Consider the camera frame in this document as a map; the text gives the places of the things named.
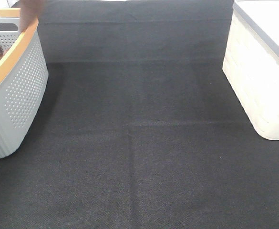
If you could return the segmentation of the brown microfibre towel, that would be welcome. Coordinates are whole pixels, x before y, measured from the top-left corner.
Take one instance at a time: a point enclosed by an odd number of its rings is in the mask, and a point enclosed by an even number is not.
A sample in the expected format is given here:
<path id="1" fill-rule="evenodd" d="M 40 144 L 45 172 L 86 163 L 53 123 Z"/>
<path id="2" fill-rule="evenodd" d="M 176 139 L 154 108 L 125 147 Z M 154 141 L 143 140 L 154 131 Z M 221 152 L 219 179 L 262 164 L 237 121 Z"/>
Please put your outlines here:
<path id="1" fill-rule="evenodd" d="M 24 32 L 42 13 L 45 0 L 20 0 L 20 31 Z"/>

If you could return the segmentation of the black table cloth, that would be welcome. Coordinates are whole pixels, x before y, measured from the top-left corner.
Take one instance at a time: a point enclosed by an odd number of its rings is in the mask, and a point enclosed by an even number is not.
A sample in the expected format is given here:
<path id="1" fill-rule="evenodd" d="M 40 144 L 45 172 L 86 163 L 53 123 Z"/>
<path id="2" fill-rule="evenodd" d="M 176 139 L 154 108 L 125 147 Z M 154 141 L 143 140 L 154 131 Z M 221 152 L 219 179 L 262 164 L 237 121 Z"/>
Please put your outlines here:
<path id="1" fill-rule="evenodd" d="M 222 72 L 230 0 L 50 0 L 49 78 L 0 160 L 0 229 L 279 229 L 279 141 Z"/>

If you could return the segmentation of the grey perforated laundry basket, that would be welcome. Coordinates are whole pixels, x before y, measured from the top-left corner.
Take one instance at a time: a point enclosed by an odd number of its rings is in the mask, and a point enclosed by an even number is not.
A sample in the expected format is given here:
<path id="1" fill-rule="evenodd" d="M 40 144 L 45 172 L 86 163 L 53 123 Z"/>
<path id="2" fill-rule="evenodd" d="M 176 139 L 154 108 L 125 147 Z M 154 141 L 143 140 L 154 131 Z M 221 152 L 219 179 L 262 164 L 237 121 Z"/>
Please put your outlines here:
<path id="1" fill-rule="evenodd" d="M 0 31 L 0 158 L 21 145 L 41 104 L 48 70 L 35 20 L 27 30 Z"/>

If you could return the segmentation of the white plastic storage bin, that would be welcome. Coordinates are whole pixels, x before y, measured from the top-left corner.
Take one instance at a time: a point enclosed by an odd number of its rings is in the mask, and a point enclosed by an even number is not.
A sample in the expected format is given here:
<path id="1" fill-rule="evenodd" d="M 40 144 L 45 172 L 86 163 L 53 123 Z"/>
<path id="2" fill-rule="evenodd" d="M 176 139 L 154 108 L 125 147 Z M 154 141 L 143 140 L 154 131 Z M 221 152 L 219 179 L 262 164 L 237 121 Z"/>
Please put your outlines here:
<path id="1" fill-rule="evenodd" d="M 279 140 L 279 0 L 236 0 L 223 72 L 255 131 Z"/>

